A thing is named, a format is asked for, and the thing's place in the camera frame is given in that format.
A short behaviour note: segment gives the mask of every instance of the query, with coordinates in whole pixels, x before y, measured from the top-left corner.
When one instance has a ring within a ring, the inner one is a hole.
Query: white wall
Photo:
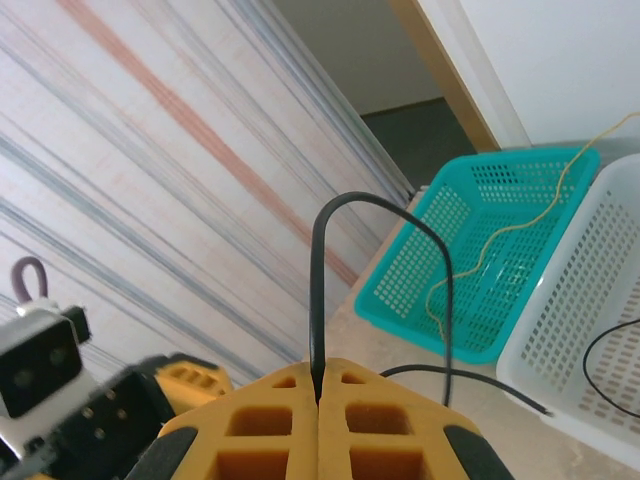
[[[386,0],[274,0],[360,114],[442,96]]]
[[[640,110],[640,2],[420,1],[432,21],[453,5],[466,15],[455,35],[471,27],[495,74],[491,89],[503,90],[533,145],[583,143]],[[443,43],[459,61],[452,37]],[[461,73],[472,95],[486,90]],[[640,120],[598,148],[605,160],[640,151]]]

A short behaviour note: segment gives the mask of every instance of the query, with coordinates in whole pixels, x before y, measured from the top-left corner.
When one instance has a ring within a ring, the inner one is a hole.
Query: basket hole grid
[[[450,187],[444,185],[420,220],[430,226],[450,245],[471,213],[471,208]],[[400,319],[406,319],[436,266],[442,253],[422,231],[413,228],[405,244],[384,276],[375,286],[374,295]]]
[[[522,163],[515,165],[480,165],[471,167],[482,200],[486,203],[549,204],[566,162]],[[574,165],[565,175],[558,203],[565,203],[575,190],[578,176]]]
[[[628,212],[612,201],[610,192],[607,196],[608,201],[595,209],[577,239],[520,354],[545,384],[558,393],[563,392],[572,375],[574,378],[582,375],[582,355],[587,342],[593,337],[596,322],[640,233],[640,227]],[[582,410],[593,409],[588,401],[576,402]],[[607,410],[598,411],[597,416]]]
[[[454,268],[457,272],[473,268],[487,239],[497,225],[508,226],[528,220],[522,214],[487,212],[474,223],[465,243],[457,249]],[[526,232],[516,230],[498,236],[487,251],[481,270],[456,280],[454,309],[454,346],[482,352],[493,345],[505,320],[511,314],[532,270],[558,221],[550,214]],[[444,278],[444,270],[434,275],[433,283]],[[430,308],[444,319],[446,287],[434,292]],[[418,320],[418,328],[439,335],[436,322],[426,312]]]
[[[633,220],[629,223],[635,227],[633,238],[637,241],[640,228]],[[625,323],[639,317],[640,277],[636,279],[617,323]],[[602,325],[599,330],[610,326],[610,323]],[[614,402],[628,410],[640,412],[640,325],[633,325],[608,335],[593,351],[587,367],[596,385]],[[608,424],[622,435],[640,435],[640,419],[609,405],[586,381],[582,384],[576,402],[582,412],[596,417],[599,423]]]

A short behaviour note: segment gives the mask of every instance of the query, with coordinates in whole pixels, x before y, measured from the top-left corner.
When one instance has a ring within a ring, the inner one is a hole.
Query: black rubber edge
[[[444,433],[469,480],[514,480],[486,439],[459,425],[444,427]]]
[[[186,353],[174,353],[171,356],[157,355],[154,357],[147,357],[142,360],[136,368],[138,372],[145,372],[152,375],[167,365],[172,365],[178,362],[190,362],[199,367],[208,368],[210,370],[220,370],[220,367],[215,363],[207,362],[197,357],[192,357]]]
[[[157,438],[125,480],[171,480],[197,435],[194,427],[182,427]]]
[[[66,310],[63,310],[61,315],[67,318],[73,324],[73,328],[76,331],[76,337],[78,344],[83,344],[91,339],[91,331],[89,330],[89,323],[87,322],[87,316],[84,314],[82,307],[71,306]]]

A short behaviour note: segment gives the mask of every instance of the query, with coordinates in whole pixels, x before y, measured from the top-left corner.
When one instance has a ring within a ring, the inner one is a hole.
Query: tan cable
[[[553,207],[555,207],[555,205],[558,203],[558,201],[560,200],[560,197],[562,195],[562,183],[564,182],[564,178],[566,177],[567,173],[569,172],[569,169],[573,166],[573,164],[584,154],[584,152],[586,152],[589,147],[591,147],[595,142],[597,142],[598,140],[600,140],[602,137],[606,137],[607,135],[609,135],[610,133],[615,132],[618,128],[620,128],[627,120],[629,120],[630,118],[633,117],[640,117],[640,112],[633,112],[630,113],[629,115],[627,115],[626,117],[624,117],[622,120],[620,120],[618,123],[616,123],[614,126],[608,128],[607,130],[605,130],[604,132],[596,135],[595,137],[593,137],[591,140],[589,140],[589,142],[587,142],[587,144],[582,147],[580,149],[580,151],[578,153],[576,153],[576,155],[569,161],[569,163],[567,163],[567,165],[564,167],[564,169],[562,170],[562,173],[560,174],[560,178],[558,180],[558,185],[556,187],[556,195],[553,198],[553,200],[551,201],[551,203],[547,206],[547,208],[544,209],[544,211],[538,215],[536,218],[534,218],[533,220],[526,222],[526,223],[522,223],[520,225],[510,225],[508,227],[503,227],[500,228],[499,230],[496,230],[495,232],[493,232],[491,234],[491,236],[489,237],[489,239],[487,240],[487,242],[484,244],[484,247],[482,247],[482,250],[480,252],[480,258],[478,259],[478,263],[476,264],[475,267],[473,267],[471,270],[467,270],[466,272],[461,272],[461,273],[456,273],[453,276],[454,280],[457,280],[459,278],[464,278],[464,277],[468,277],[470,275],[473,275],[474,273],[476,273],[478,270],[480,270],[480,268],[482,267],[482,264],[484,263],[484,257],[487,255],[487,251],[489,250],[489,247],[491,246],[491,243],[493,243],[493,241],[499,236],[502,235],[503,233],[507,233],[507,232],[513,232],[515,230],[522,230],[525,228],[529,228],[533,225],[535,225],[536,223],[538,223],[540,220],[542,220],[552,209]],[[442,338],[442,341],[444,342],[444,329],[442,326],[442,321],[431,311],[431,309],[429,308],[429,302],[431,301],[431,297],[433,295],[433,292],[440,288],[442,285],[444,285],[446,283],[447,279],[443,279],[441,281],[439,281],[438,283],[436,283],[435,285],[433,285],[431,287],[431,289],[429,290],[429,293],[427,294],[427,300],[425,302],[425,307],[427,310],[427,315],[429,315],[432,319],[434,319],[436,321],[436,323],[438,324],[438,330],[440,330],[440,337]]]

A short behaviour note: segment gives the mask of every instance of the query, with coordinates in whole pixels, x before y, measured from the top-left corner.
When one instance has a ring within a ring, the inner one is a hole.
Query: teal plastic basket
[[[575,148],[485,153],[449,162],[413,214],[447,244],[454,272],[473,268],[496,230],[534,219],[551,203]],[[588,150],[570,168],[556,206],[538,223],[504,233],[491,244],[480,271],[455,281],[453,356],[467,363],[498,359],[551,254],[595,175],[600,158]],[[442,354],[438,324],[425,302],[445,278],[440,250],[406,224],[356,298],[355,311],[375,326]],[[446,285],[431,311],[442,320]]]

